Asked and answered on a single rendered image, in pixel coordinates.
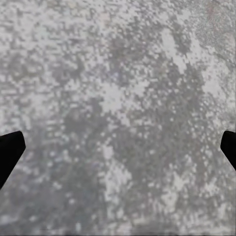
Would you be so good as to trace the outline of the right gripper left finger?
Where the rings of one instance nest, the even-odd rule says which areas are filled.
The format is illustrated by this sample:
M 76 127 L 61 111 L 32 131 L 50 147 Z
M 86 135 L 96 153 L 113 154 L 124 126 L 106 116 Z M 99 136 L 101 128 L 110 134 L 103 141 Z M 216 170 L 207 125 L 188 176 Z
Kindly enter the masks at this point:
M 0 136 L 0 190 L 26 149 L 22 131 Z

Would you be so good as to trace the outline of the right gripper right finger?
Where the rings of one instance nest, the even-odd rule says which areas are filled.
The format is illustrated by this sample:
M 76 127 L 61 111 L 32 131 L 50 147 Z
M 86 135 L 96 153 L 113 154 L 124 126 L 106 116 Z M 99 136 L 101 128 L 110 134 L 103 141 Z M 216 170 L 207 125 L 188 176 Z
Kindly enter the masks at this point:
M 236 170 L 236 133 L 225 131 L 220 147 Z

